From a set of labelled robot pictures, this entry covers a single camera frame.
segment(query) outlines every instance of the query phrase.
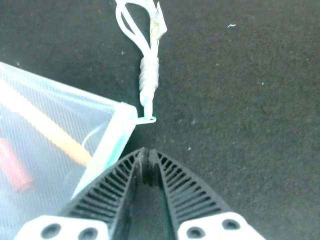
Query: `floor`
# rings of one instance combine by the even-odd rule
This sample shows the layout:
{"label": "floor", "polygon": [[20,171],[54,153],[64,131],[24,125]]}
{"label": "floor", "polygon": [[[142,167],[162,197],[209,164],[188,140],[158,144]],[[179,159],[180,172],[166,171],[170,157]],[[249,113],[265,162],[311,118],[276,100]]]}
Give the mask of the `floor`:
{"label": "floor", "polygon": [[[137,126],[125,153],[145,146],[181,161],[268,240],[317,239],[320,2],[162,0],[161,8],[158,120]],[[147,33],[147,14],[129,11]],[[3,0],[0,61],[142,114],[142,55],[114,12],[114,0]],[[140,239],[163,239],[157,201],[137,210],[152,219],[134,230]]]}

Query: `small tag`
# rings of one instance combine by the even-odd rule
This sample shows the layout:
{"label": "small tag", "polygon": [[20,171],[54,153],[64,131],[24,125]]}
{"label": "small tag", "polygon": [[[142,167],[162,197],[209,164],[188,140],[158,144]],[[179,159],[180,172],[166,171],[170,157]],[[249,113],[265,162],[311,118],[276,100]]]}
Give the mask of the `small tag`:
{"label": "small tag", "polygon": [[160,3],[156,5],[156,11],[154,17],[150,20],[150,40],[159,41],[160,38],[167,32],[167,26],[165,23],[164,15],[162,13]]}

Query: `hole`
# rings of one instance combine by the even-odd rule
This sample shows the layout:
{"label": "hole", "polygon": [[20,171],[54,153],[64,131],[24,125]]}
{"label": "hole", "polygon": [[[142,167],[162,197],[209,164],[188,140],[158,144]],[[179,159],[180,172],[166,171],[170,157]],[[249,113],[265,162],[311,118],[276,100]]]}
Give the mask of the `hole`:
{"label": "hole", "polygon": [[222,222],[222,226],[225,230],[238,230],[240,225],[237,221],[232,219],[226,219]]}
{"label": "hole", "polygon": [[88,227],[80,232],[78,240],[95,240],[98,236],[98,230],[93,227]]}
{"label": "hole", "polygon": [[202,228],[193,226],[186,231],[186,235],[189,239],[201,239],[206,233]]}
{"label": "hole", "polygon": [[57,224],[57,223],[50,224],[42,230],[41,237],[43,239],[52,239],[59,234],[60,230],[61,230],[60,224]]}
{"label": "hole", "polygon": [[162,158],[162,159],[161,159],[161,164],[162,164],[162,165],[165,164],[167,160],[168,160],[168,158],[166,158],[166,157]]}

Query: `white plastic strap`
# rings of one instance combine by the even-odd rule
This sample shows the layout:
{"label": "white plastic strap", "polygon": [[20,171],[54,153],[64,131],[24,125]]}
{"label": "white plastic strap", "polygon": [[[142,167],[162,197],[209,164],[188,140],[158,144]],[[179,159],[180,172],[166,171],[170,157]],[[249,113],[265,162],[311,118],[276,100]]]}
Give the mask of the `white plastic strap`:
{"label": "white plastic strap", "polygon": [[[158,46],[160,38],[167,32],[167,26],[159,2],[153,0],[115,0],[117,3],[115,17],[120,29],[141,50],[143,58],[140,64],[139,90],[140,103],[144,108],[144,117],[138,119],[137,124],[154,123],[153,99],[159,85]],[[135,4],[145,8],[150,16],[150,46],[132,19],[126,4]]]}

